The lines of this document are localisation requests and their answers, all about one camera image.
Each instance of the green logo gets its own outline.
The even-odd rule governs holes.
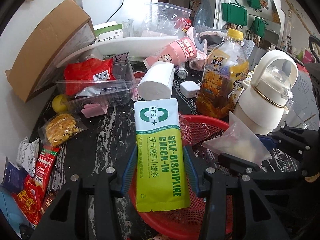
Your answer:
[[[146,116],[146,112],[149,112],[149,111],[150,111],[149,108],[144,108],[140,111],[140,118],[145,122],[150,122],[150,117]],[[163,113],[163,115],[158,116],[158,121],[159,122],[165,121],[169,116],[168,110],[164,108],[158,108],[158,111]],[[151,112],[153,117],[157,117],[157,112],[155,110],[152,110]]]

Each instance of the yellow fruit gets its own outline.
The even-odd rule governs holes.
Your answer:
[[[57,95],[52,100],[52,108],[56,113],[65,112],[68,110],[67,106],[64,104],[67,102],[65,95]]]

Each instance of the black marble tabletop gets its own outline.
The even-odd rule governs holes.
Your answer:
[[[132,66],[134,71],[147,69],[141,64]],[[182,114],[198,114],[193,99],[185,98],[180,92],[180,83],[194,81],[200,83],[202,72],[188,69],[189,75],[185,80],[175,77],[172,89],[172,98],[178,100],[179,112]],[[42,127],[46,120],[55,115],[51,107],[55,92],[44,107],[31,135],[30,141],[38,138],[38,128]],[[86,177],[105,170],[107,167],[116,168],[116,160],[132,149],[136,143],[134,102],[130,101],[125,106],[110,107],[106,115],[85,118],[81,115],[84,125],[88,128],[62,145],[60,154],[52,170],[48,191],[58,192],[64,183],[73,174]],[[274,150],[272,159],[262,164],[262,169],[268,172],[294,171],[297,169],[296,160],[287,154]],[[135,211],[129,196],[116,199],[118,218],[124,238],[130,235],[131,239],[148,239],[157,232],[150,228]],[[89,204],[89,233],[90,239],[95,239],[94,205],[93,197]]]

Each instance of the toilet paper roll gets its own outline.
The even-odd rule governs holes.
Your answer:
[[[157,61],[138,85],[139,95],[146,101],[171,98],[174,65]]]

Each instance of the black cable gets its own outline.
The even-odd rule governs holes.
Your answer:
[[[115,11],[115,13],[106,21],[106,23],[108,21],[110,21],[110,19],[117,13],[118,10],[120,10],[120,8],[123,6],[124,0],[122,0],[122,4],[120,5],[120,7]]]

